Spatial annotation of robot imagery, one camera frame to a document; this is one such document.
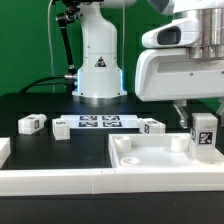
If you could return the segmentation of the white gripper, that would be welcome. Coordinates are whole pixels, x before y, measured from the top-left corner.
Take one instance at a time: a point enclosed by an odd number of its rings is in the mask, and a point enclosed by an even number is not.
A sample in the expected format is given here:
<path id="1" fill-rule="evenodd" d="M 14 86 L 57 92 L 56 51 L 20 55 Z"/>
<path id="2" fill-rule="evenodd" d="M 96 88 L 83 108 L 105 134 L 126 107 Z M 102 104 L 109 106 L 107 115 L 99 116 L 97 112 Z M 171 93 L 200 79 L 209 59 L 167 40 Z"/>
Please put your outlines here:
<path id="1" fill-rule="evenodd" d="M 135 93 L 142 101 L 175 100 L 182 128 L 188 127 L 187 101 L 224 96 L 224 60 L 192 59 L 190 47 L 199 39 L 199 21 L 176 19 L 142 36 L 136 65 Z M 224 126 L 224 98 L 217 115 Z"/>

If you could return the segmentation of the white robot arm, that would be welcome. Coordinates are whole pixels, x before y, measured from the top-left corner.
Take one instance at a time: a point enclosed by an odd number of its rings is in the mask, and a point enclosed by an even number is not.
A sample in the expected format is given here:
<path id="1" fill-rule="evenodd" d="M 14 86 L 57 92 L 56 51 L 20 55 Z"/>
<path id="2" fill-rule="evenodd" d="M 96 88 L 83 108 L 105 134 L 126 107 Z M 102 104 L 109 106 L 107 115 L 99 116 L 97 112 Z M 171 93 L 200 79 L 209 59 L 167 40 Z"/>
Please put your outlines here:
<path id="1" fill-rule="evenodd" d="M 57 16 L 68 61 L 77 82 L 73 96 L 91 103 L 126 95 L 117 65 L 117 31 L 100 12 L 132 6 L 137 0 L 55 0 L 65 5 Z M 224 125 L 224 0 L 148 0 L 171 23 L 142 36 L 135 93 L 143 101 L 172 100 L 186 128 L 189 99 L 220 98 Z"/>

